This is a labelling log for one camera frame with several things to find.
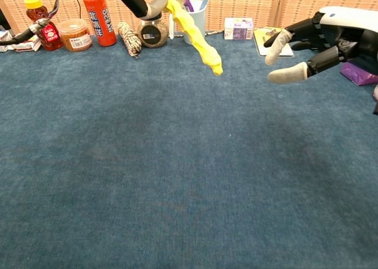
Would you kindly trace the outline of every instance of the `glass jar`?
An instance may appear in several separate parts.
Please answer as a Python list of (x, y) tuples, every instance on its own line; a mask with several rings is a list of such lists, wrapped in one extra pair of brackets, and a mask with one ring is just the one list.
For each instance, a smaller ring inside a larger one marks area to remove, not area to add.
[(168, 26), (160, 18), (149, 21), (142, 20), (137, 35), (146, 47), (162, 47), (168, 40)]

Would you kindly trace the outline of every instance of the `book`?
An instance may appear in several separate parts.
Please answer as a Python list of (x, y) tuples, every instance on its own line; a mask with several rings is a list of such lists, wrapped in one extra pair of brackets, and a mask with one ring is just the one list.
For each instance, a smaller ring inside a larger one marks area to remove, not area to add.
[[(253, 31), (256, 48), (260, 56), (266, 56), (268, 54), (270, 47), (264, 47), (264, 43), (280, 31), (280, 28), (273, 27), (258, 28)], [(286, 43), (286, 45), (283, 47), (279, 56), (294, 56), (294, 53), (288, 43)]]

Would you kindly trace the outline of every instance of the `jar lid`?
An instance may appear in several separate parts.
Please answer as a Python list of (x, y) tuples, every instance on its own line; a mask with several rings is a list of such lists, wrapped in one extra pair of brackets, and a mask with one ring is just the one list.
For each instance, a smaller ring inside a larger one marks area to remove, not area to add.
[(26, 5), (27, 9), (37, 9), (39, 7), (42, 7), (41, 0), (25, 0), (24, 4)]
[(87, 22), (83, 19), (69, 19), (57, 24), (59, 33), (61, 34), (76, 34), (87, 28)]

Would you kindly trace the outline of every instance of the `robot finger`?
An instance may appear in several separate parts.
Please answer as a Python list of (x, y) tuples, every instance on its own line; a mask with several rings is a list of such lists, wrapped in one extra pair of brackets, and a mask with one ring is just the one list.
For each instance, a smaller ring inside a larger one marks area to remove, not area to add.
[(292, 34), (286, 29), (281, 30), (277, 36), (275, 36), (273, 44), (270, 46), (268, 54), (265, 57), (265, 64), (272, 65), (276, 62), (279, 54), (285, 45), (292, 39)]
[(289, 68), (272, 71), (268, 74), (268, 79), (277, 84), (300, 82), (344, 60), (345, 58), (339, 53), (339, 48), (334, 46), (313, 56), (307, 62), (300, 62)]
[[(310, 37), (316, 36), (318, 33), (314, 26), (314, 21), (317, 21), (318, 18), (309, 18), (302, 20), (300, 22), (296, 22), (295, 24), (292, 24), (288, 27), (286, 27), (284, 30), (289, 32), (291, 34), (290, 43), (294, 41), (301, 41), (306, 40)], [(279, 36), (280, 33), (277, 33), (273, 35), (270, 39), (268, 39), (264, 43), (264, 47), (270, 47), (275, 42), (276, 38)]]
[(312, 49), (312, 44), (309, 41), (300, 41), (291, 46), (294, 51), (300, 51), (305, 49)]

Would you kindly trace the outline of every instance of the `white fingertip cover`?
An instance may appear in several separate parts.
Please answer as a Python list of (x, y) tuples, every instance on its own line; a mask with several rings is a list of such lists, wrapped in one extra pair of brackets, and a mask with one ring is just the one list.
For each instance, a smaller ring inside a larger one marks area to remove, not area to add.
[(276, 62), (283, 47), (291, 40), (292, 36), (293, 35), (289, 31), (285, 29), (281, 30), (272, 46), (269, 48), (268, 54), (265, 56), (266, 65), (272, 65)]
[(300, 62), (295, 66), (272, 71), (268, 74), (268, 80), (276, 84), (288, 84), (307, 80), (307, 64)]
[(174, 39), (175, 37), (175, 23), (174, 23), (174, 20), (173, 20), (173, 16), (170, 15), (170, 20), (169, 20), (169, 36), (170, 36), (170, 39)]

